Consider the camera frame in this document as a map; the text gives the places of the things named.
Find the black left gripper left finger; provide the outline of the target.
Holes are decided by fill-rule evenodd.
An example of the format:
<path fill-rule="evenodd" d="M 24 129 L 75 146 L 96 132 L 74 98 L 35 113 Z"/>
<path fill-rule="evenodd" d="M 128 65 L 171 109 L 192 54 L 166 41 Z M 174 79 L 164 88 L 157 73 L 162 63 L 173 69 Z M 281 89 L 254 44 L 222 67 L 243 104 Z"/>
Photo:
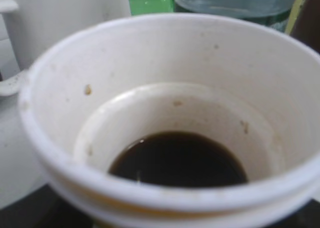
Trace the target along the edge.
<path fill-rule="evenodd" d="M 0 210 L 2 228 L 92 228 L 87 215 L 48 185 Z"/>

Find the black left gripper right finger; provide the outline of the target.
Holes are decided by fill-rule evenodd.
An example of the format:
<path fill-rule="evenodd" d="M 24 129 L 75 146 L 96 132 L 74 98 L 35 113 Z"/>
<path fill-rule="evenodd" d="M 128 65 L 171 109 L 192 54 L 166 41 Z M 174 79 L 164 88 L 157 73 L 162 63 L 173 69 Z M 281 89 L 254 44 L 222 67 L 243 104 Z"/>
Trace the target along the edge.
<path fill-rule="evenodd" d="M 320 228 L 320 203 L 310 201 L 303 208 L 272 224 L 270 228 Z"/>

